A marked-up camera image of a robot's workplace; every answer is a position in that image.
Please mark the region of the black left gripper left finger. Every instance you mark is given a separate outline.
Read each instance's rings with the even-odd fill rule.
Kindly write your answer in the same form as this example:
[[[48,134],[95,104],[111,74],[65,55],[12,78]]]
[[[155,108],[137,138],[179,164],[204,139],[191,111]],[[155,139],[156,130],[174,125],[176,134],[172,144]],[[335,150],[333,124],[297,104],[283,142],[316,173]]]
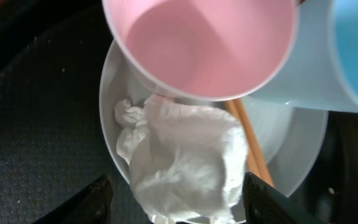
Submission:
[[[112,180],[101,175],[34,224],[110,224]]]

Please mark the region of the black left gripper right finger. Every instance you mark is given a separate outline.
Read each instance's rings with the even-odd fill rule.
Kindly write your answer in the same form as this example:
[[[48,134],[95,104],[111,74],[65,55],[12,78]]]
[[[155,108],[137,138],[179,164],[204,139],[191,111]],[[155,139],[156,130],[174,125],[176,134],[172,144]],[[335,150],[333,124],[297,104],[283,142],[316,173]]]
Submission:
[[[324,224],[251,172],[242,188],[247,224]]]

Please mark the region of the wooden chopstick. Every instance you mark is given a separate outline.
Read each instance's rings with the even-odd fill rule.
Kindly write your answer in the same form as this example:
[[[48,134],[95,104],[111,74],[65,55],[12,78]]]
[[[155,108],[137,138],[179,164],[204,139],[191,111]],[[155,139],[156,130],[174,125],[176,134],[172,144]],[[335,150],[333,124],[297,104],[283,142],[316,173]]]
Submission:
[[[244,156],[247,171],[255,174],[257,177],[261,177],[261,173],[259,171],[257,163],[254,159],[252,152],[250,151],[250,147],[249,147],[249,144],[248,144],[247,138],[246,138],[246,133],[244,131],[244,127],[242,125],[242,121],[240,119],[239,112],[237,111],[234,102],[233,101],[225,101],[224,107],[225,107],[225,110],[227,110],[233,117],[235,117],[240,124],[242,144],[244,145],[244,147],[247,151],[247,155]]]
[[[260,148],[259,142],[254,133],[254,129],[249,120],[249,117],[246,113],[245,107],[242,104],[242,101],[238,98],[233,100],[233,103],[236,107],[237,112],[239,113],[240,119],[244,125],[245,132],[247,135],[248,143],[250,144],[250,150],[253,153],[254,160],[258,166],[259,172],[262,175],[261,179],[263,179],[266,183],[275,187],[272,177],[270,175],[269,169],[267,167],[267,163],[263,157],[262,150]]]

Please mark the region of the white napkin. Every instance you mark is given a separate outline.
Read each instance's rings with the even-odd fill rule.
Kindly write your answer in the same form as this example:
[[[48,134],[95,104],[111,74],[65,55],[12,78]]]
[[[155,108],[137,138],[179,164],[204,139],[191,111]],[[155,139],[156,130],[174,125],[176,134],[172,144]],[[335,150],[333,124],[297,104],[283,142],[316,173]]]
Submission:
[[[141,107],[122,100],[114,117],[122,126],[117,153],[151,222],[234,222],[231,209],[241,199],[247,155],[235,117],[158,95]]]

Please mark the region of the pink plastic cup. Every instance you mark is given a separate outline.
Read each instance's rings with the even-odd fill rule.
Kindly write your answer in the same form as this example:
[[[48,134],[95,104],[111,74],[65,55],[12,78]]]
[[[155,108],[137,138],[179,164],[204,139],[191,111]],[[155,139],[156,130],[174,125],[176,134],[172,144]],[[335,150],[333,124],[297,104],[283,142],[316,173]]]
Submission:
[[[103,0],[134,76],[159,95],[225,101],[271,81],[298,28],[296,0]]]

